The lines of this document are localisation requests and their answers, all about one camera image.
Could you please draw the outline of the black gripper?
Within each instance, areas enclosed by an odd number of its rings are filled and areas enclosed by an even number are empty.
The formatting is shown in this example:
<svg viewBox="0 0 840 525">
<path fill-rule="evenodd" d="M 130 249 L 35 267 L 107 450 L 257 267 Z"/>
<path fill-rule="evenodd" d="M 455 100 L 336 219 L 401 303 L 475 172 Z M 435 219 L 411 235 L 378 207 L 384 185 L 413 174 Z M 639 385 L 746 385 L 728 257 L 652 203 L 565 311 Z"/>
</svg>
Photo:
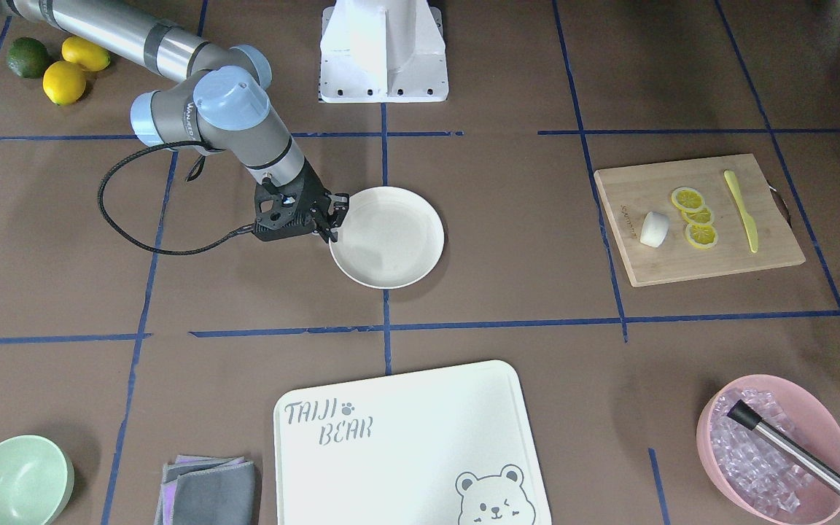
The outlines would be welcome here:
<svg viewBox="0 0 840 525">
<path fill-rule="evenodd" d="M 313 166 L 306 162 L 290 183 L 276 186 L 265 180 L 257 185 L 253 235 L 267 242 L 316 233 L 327 244 L 335 243 L 349 200 L 349 194 L 332 194 L 324 188 Z"/>
</svg>

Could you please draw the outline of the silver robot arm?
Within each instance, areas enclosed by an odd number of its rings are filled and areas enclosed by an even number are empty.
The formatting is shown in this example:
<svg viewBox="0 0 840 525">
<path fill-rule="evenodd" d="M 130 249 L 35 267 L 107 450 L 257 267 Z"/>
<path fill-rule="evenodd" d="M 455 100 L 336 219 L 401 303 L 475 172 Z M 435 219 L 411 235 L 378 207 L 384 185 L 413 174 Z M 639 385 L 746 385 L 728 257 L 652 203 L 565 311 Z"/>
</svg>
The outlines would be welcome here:
<svg viewBox="0 0 840 525">
<path fill-rule="evenodd" d="M 172 89 L 131 104 L 144 153 L 190 147 L 231 152 L 254 177 L 254 220 L 227 233 L 260 241 L 318 235 L 338 239 L 347 194 L 324 188 L 266 92 L 271 67 L 257 49 L 223 49 L 123 1 L 0 1 L 0 13 L 50 26 L 172 79 Z"/>
</svg>

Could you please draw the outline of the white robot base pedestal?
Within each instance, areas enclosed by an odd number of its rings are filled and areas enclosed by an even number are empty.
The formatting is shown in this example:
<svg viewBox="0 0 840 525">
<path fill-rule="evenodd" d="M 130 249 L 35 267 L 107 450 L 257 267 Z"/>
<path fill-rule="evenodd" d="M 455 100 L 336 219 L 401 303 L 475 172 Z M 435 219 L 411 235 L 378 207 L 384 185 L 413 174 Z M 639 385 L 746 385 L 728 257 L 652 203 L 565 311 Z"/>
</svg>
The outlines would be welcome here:
<svg viewBox="0 0 840 525">
<path fill-rule="evenodd" d="M 427 1 L 337 1 L 322 13 L 318 96 L 327 104 L 449 96 L 443 13 Z"/>
</svg>

